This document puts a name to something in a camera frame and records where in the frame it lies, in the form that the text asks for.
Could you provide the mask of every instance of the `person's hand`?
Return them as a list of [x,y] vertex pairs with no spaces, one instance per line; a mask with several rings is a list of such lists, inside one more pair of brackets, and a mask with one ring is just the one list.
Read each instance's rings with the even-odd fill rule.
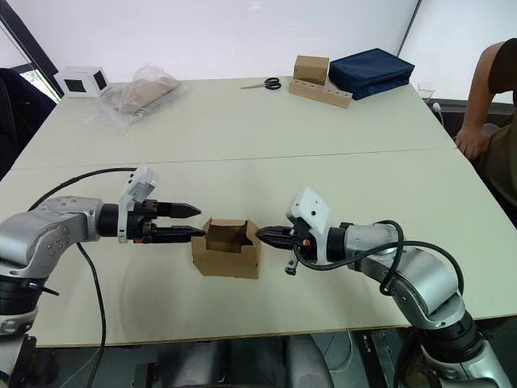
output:
[[470,160],[474,160],[488,149],[489,136],[483,127],[461,127],[456,135],[456,145]]

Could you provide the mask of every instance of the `cardboard box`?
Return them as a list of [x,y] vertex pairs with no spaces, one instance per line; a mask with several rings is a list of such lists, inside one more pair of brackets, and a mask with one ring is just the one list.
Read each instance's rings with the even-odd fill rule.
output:
[[301,81],[325,85],[329,61],[329,58],[299,55],[294,65],[294,75],[292,77]]
[[213,220],[191,239],[194,265],[204,276],[259,278],[260,241],[250,220]]
[[301,95],[307,99],[314,99],[322,103],[329,103],[336,107],[348,108],[352,100],[352,93],[339,91],[334,87],[316,85],[311,82],[293,79],[289,84],[289,93]]

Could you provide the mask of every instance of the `robotic arm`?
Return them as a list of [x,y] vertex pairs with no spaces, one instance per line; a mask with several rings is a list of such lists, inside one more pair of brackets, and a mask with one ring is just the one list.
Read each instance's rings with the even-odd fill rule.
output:
[[[269,226],[257,233],[265,243],[292,251],[287,274],[296,275],[298,263],[315,270],[348,265],[383,282],[394,264],[399,236],[392,225],[333,227],[329,206],[309,188],[294,198],[287,218],[292,228]],[[455,273],[414,246],[418,243],[403,244],[387,294],[415,328],[437,386],[511,387],[489,342],[465,309]]]
[[36,346],[29,331],[41,293],[63,252],[75,243],[118,237],[126,243],[186,243],[204,232],[190,226],[157,227],[158,217],[187,218],[201,212],[188,204],[146,200],[158,177],[147,167],[133,172],[119,204],[62,196],[16,214],[0,225],[0,381],[22,386]]

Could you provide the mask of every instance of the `white table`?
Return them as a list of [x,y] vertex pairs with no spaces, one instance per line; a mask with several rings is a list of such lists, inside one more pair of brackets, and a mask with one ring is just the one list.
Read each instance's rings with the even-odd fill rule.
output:
[[[152,197],[202,209],[202,215],[187,220],[196,227],[208,217],[288,225],[289,201],[309,185],[332,208],[336,223],[390,218],[401,223],[407,238],[436,243],[453,254],[463,269],[464,298],[474,318],[517,313],[509,291],[517,273],[517,232],[458,150],[169,162],[153,169],[161,184]],[[34,188],[47,190],[89,170],[11,171],[0,183],[0,219],[26,210],[40,195]],[[115,202],[125,179],[124,173],[101,175],[62,194]],[[288,252],[270,247],[263,249],[258,280],[201,276],[188,244],[121,245],[102,238],[85,247],[99,272],[108,344],[407,324],[375,281],[346,268],[300,268],[288,276]],[[48,286],[61,296],[40,299],[31,331],[39,345],[97,344],[93,281],[75,247],[62,256]]]
[[90,122],[94,99],[63,99],[15,168],[99,166],[454,148],[412,86],[348,109],[277,91],[263,78],[187,81],[190,90],[124,136]]

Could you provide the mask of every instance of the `white box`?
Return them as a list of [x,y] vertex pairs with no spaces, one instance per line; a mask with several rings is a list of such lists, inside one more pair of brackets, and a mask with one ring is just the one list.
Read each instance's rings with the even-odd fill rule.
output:
[[100,97],[110,88],[101,67],[69,66],[54,78],[69,97]]

